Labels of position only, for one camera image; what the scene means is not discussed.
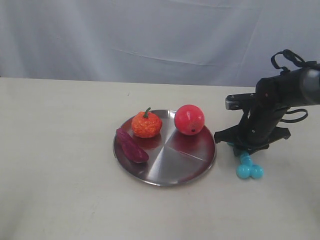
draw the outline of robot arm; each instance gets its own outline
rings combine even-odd
[[[279,54],[300,69],[290,71],[279,67],[275,60]],[[288,49],[272,56],[271,62],[276,69],[282,69],[280,75],[262,78],[255,93],[229,95],[225,99],[227,110],[243,110],[243,115],[238,125],[216,132],[214,139],[217,143],[233,144],[236,156],[243,151],[251,155],[268,149],[280,139],[288,139],[289,129],[277,127],[278,123],[297,123],[308,116],[305,109],[289,109],[320,104],[320,64],[305,62]],[[285,114],[298,112],[305,112],[305,115],[294,120],[283,119]]]

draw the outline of red ball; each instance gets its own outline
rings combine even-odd
[[[187,104],[176,111],[174,125],[184,135],[196,135],[205,126],[205,115],[199,107]]]

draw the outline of table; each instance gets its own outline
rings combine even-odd
[[[258,152],[241,180],[231,148],[197,181],[135,180],[113,155],[115,130],[137,112],[202,108],[212,133],[238,123],[225,97],[253,88],[0,78],[0,239],[318,240],[320,107],[291,138]]]

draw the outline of white backdrop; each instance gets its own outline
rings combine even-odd
[[[319,0],[0,0],[0,75],[254,86],[283,49],[320,61],[319,20]]]

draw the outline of round metal tray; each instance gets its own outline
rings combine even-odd
[[[209,129],[204,126],[198,134],[186,136],[175,127],[176,111],[151,112],[163,122],[158,136],[147,139],[134,136],[131,129],[133,117],[121,126],[148,153],[147,162],[129,161],[114,138],[113,152],[124,170],[145,183],[166,187],[189,183],[207,172],[216,158],[216,143]]]

